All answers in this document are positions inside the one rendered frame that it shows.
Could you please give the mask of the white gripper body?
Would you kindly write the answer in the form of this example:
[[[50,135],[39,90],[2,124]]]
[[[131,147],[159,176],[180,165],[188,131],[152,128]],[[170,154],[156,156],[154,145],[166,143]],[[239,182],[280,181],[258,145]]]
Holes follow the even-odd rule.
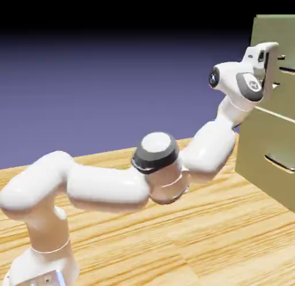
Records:
[[[277,42],[264,42],[261,44],[261,48],[264,51],[263,102],[266,102],[271,96],[278,69],[279,44]]]

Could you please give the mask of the olive drawer front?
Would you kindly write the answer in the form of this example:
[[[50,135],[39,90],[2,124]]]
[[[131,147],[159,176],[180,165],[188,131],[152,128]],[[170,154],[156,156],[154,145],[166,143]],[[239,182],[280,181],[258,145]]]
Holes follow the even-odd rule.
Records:
[[[275,82],[280,86],[273,89],[271,97],[260,105],[295,120],[295,75],[283,73],[279,67],[295,68],[295,16],[259,16],[254,18],[251,46],[262,42],[279,43],[279,56],[285,60],[277,62]]]
[[[295,213],[295,173],[276,167],[266,154],[295,167],[295,120],[254,108],[240,126],[235,170]]]

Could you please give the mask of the olive green cabinet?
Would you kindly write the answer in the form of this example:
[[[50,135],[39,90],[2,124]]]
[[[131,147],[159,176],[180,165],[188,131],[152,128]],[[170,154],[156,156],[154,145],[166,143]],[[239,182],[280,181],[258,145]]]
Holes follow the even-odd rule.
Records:
[[[276,87],[240,126],[235,171],[295,213],[295,15],[256,15],[260,42],[279,44]]]

